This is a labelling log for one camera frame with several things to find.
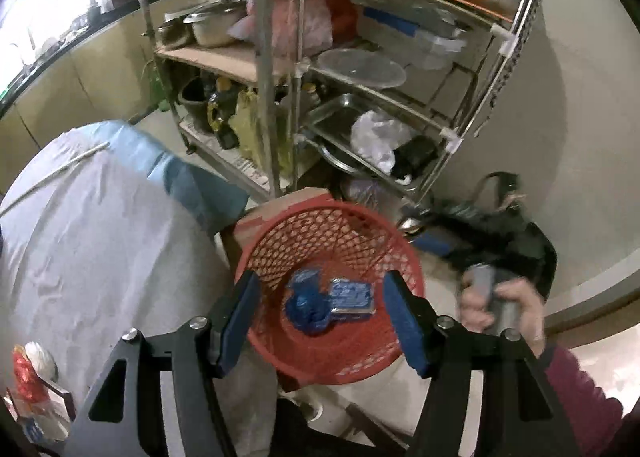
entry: white cloth covering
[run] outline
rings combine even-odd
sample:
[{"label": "white cloth covering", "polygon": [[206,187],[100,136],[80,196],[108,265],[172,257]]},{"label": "white cloth covering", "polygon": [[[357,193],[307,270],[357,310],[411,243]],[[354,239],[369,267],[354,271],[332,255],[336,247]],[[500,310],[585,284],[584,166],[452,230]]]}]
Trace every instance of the white cloth covering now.
[{"label": "white cloth covering", "polygon": [[[8,205],[73,156],[95,146],[79,130],[40,152],[7,193]],[[146,336],[207,313],[232,285],[225,261],[193,216],[143,174],[99,151],[0,218],[0,372],[11,383],[14,344],[53,355],[60,385],[79,406],[113,345],[134,326]],[[171,381],[163,376],[163,381]],[[214,380],[240,457],[268,453],[276,374],[247,344],[238,366]],[[180,455],[175,406],[163,392],[171,455]]]}]

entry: stainless steel shelf rack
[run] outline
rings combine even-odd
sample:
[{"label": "stainless steel shelf rack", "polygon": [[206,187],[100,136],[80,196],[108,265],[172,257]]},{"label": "stainless steel shelf rack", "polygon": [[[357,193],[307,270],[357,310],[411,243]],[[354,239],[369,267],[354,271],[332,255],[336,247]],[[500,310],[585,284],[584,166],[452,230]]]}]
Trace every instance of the stainless steel shelf rack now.
[{"label": "stainless steel shelf rack", "polygon": [[[217,167],[231,182],[244,187],[256,201],[263,202],[276,198],[283,192],[298,188],[301,184],[300,180],[303,172],[298,162],[298,148],[302,142],[310,141],[308,134],[305,136],[305,132],[311,132],[341,150],[343,154],[350,157],[358,165],[366,168],[372,175],[388,183],[396,192],[407,197],[410,202],[416,205],[425,202],[433,183],[446,167],[453,154],[456,153],[462,141],[468,137],[481,109],[488,102],[492,102],[492,98],[495,98],[497,91],[504,85],[508,72],[513,68],[522,42],[526,40],[537,4],[540,2],[540,0],[520,0],[513,22],[510,23],[454,0],[419,0],[430,2],[448,10],[472,27],[484,30],[487,36],[490,37],[489,46],[486,48],[483,57],[474,64],[473,68],[454,64],[451,72],[445,76],[442,83],[436,88],[435,94],[447,83],[453,72],[464,72],[468,75],[468,86],[464,90],[465,94],[460,106],[451,117],[442,119],[442,116],[433,112],[430,107],[431,101],[422,105],[404,103],[401,101],[402,98],[397,97],[397,94],[392,90],[380,92],[369,87],[353,84],[348,79],[320,68],[311,58],[305,57],[303,54],[304,29],[300,25],[300,22],[304,19],[305,0],[294,0],[296,39],[294,55],[292,61],[289,62],[282,58],[274,58],[271,50],[273,0],[254,0],[257,18],[256,28],[259,29],[255,37],[254,48],[249,48],[247,45],[213,50],[187,47],[172,52],[158,47],[149,0],[139,1],[146,21],[145,35],[150,39],[155,51],[155,60],[158,65],[161,82],[165,93],[169,97],[172,116],[184,140],[185,147],[203,152],[205,159],[214,167]],[[493,61],[489,62],[493,49],[499,50],[495,54]],[[170,80],[165,68],[165,62],[168,60],[180,61],[212,72],[223,73],[232,79],[258,88],[260,128],[262,130],[264,157],[266,159],[266,170],[259,173],[260,183],[256,182],[257,167],[249,163],[249,170],[247,171],[245,164],[230,161],[221,155],[219,148],[212,144],[211,141],[214,140],[212,136],[201,138],[198,134],[193,133],[188,124],[182,122],[176,109],[176,103],[170,97],[174,91],[170,90]],[[407,122],[416,130],[424,133],[436,133],[441,141],[439,157],[428,169],[428,172],[418,178],[413,185],[402,186],[397,184],[391,177],[351,151],[348,145],[338,140],[337,137],[301,122],[300,93],[303,76],[319,76],[331,80],[343,87],[345,92],[354,92],[378,103],[389,114]],[[284,78],[289,80],[290,101],[292,101],[289,111],[289,139],[292,144],[293,167],[291,180],[285,180],[280,177],[276,149],[275,119],[273,119],[275,115],[274,83],[277,84]]]},{"label": "stainless steel shelf rack", "polygon": [[[470,74],[470,84],[465,97],[462,99],[460,107],[449,122],[440,122],[431,116],[429,103],[424,106],[422,111],[416,110],[411,106],[407,106],[406,104],[395,100],[387,94],[373,90],[372,88],[353,84],[349,79],[323,70],[310,61],[309,58],[306,58],[303,54],[304,29],[303,26],[300,25],[300,22],[304,21],[305,0],[295,0],[296,23],[298,27],[296,33],[296,57],[295,63],[292,66],[292,77],[294,83],[291,86],[290,93],[291,101],[293,101],[291,110],[292,115],[290,116],[290,122],[292,123],[291,132],[297,135],[298,143],[309,142],[308,138],[300,132],[303,132],[305,129],[310,130],[312,133],[322,137],[326,142],[332,144],[335,148],[338,148],[343,154],[351,157],[355,162],[366,167],[370,172],[372,172],[372,174],[375,174],[377,178],[385,182],[390,188],[398,191],[417,206],[426,201],[428,192],[431,190],[433,183],[441,174],[444,167],[447,166],[447,163],[453,154],[456,153],[462,141],[468,137],[473,123],[478,117],[481,109],[488,101],[493,103],[492,98],[495,98],[497,91],[499,91],[500,88],[502,88],[502,85],[504,85],[504,82],[506,82],[508,73],[513,68],[514,62],[517,59],[522,42],[527,38],[531,22],[535,16],[537,5],[540,3],[540,0],[520,0],[513,22],[509,23],[505,20],[483,14],[469,6],[459,4],[452,0],[427,1],[447,9],[467,22],[471,22],[475,28],[480,28],[490,33],[490,44],[493,43],[494,40],[501,40],[498,53],[495,55],[495,59],[490,68],[486,65],[490,49],[490,47],[487,47],[485,56],[478,63],[477,68],[473,70],[465,69],[465,71]],[[481,78],[480,74],[481,71],[484,72],[483,69],[488,69],[488,72]],[[408,122],[408,124],[412,123],[414,128],[416,127],[415,123],[417,122],[418,126],[424,126],[423,130],[427,128],[433,129],[442,138],[442,148],[437,160],[431,165],[428,173],[419,178],[417,185],[399,185],[393,180],[393,178],[381,172],[370,162],[351,151],[351,149],[335,135],[328,133],[326,130],[322,131],[313,124],[300,122],[300,91],[302,89],[302,77],[308,72],[332,79],[343,85],[347,91],[357,92],[377,103],[384,104],[385,110],[394,117],[398,117],[399,119]],[[294,147],[292,151],[294,167],[296,166],[296,154],[296,148]],[[296,187],[295,170],[293,186],[294,188]]]}]

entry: kitchen counter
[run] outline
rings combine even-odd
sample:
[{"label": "kitchen counter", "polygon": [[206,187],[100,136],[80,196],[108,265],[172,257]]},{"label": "kitchen counter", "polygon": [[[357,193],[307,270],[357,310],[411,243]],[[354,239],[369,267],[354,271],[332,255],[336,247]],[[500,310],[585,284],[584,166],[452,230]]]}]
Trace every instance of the kitchen counter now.
[{"label": "kitchen counter", "polygon": [[[159,0],[151,0],[151,3],[158,2]],[[121,18],[126,17],[127,15],[133,13],[136,10],[140,9],[140,4],[137,0],[132,0],[131,2],[113,9],[109,12],[103,13],[100,18],[99,23],[95,24],[93,27],[90,27],[84,33],[78,35],[75,39],[71,40],[69,43],[63,45],[58,49],[55,53],[53,53],[49,58],[44,60],[40,65],[34,68],[28,76],[26,76],[16,87],[11,88],[6,95],[0,100],[0,119],[4,117],[4,115],[9,111],[12,104],[20,97],[20,95],[28,88],[34,81],[38,79],[38,77],[46,71],[53,63],[55,63],[58,59],[68,53],[71,49],[80,45],[82,42],[101,31],[108,25],[120,20]]]}]

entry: human hand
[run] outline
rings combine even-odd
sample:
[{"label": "human hand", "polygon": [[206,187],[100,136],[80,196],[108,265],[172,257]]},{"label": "human hand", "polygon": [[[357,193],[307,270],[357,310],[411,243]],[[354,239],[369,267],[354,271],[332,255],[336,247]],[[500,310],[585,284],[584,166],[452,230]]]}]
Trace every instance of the human hand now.
[{"label": "human hand", "polygon": [[[465,273],[460,294],[460,323],[471,332],[482,332],[493,325],[495,317],[487,311],[488,300],[471,287],[471,275]],[[534,356],[545,350],[545,315],[542,297],[526,278],[517,278],[495,286],[496,296],[520,304],[520,333]]]}]

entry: cardboard box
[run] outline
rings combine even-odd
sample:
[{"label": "cardboard box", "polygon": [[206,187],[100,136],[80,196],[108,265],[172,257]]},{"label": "cardboard box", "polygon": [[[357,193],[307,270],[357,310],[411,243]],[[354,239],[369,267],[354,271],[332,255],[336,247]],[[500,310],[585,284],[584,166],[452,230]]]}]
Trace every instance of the cardboard box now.
[{"label": "cardboard box", "polygon": [[236,271],[242,250],[266,222],[301,202],[313,205],[332,200],[331,193],[325,188],[303,188],[249,210],[238,222],[220,232],[231,270]]}]

